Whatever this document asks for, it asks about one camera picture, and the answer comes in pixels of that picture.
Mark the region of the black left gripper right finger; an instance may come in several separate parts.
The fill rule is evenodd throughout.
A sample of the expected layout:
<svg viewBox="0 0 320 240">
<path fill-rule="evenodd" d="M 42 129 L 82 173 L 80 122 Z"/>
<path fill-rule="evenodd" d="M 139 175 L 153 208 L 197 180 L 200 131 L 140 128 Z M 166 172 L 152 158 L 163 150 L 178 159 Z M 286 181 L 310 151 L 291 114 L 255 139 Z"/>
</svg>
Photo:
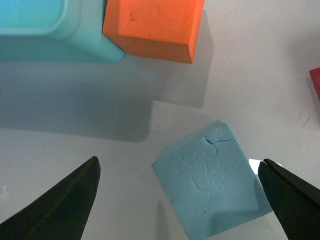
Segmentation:
<svg viewBox="0 0 320 240">
<path fill-rule="evenodd" d="M 267 200 L 289 240 L 320 238 L 320 190 L 270 159 L 258 167 Z"/>
</svg>

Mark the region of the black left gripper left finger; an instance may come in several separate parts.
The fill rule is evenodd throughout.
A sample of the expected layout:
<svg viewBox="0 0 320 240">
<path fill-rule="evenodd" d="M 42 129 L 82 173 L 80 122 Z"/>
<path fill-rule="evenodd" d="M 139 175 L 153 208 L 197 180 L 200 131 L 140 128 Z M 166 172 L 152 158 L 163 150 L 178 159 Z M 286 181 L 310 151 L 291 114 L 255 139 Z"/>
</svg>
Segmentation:
<svg viewBox="0 0 320 240">
<path fill-rule="evenodd" d="M 30 205 L 0 225 L 2 240 L 79 240 L 101 175 L 93 156 Z"/>
</svg>

